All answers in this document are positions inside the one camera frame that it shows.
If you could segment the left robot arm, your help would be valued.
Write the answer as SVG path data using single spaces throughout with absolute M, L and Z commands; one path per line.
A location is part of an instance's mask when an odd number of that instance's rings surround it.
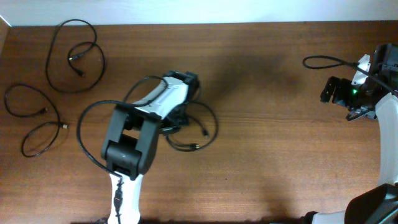
M 109 172 L 113 202 L 108 223 L 139 223 L 139 197 L 161 134 L 173 134 L 188 124 L 185 112 L 200 87 L 196 74 L 169 71 L 159 85 L 134 103 L 116 102 L 101 157 Z

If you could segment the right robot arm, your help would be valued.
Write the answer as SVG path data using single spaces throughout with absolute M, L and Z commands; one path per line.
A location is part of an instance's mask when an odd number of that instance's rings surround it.
M 347 121 L 367 117 L 379 124 L 381 140 L 377 187 L 352 199 L 340 212 L 308 212 L 301 223 L 397 223 L 397 44 L 381 44 L 357 62 L 326 56 L 334 67 L 347 66 L 352 80 L 330 77 L 322 103 L 348 109 Z

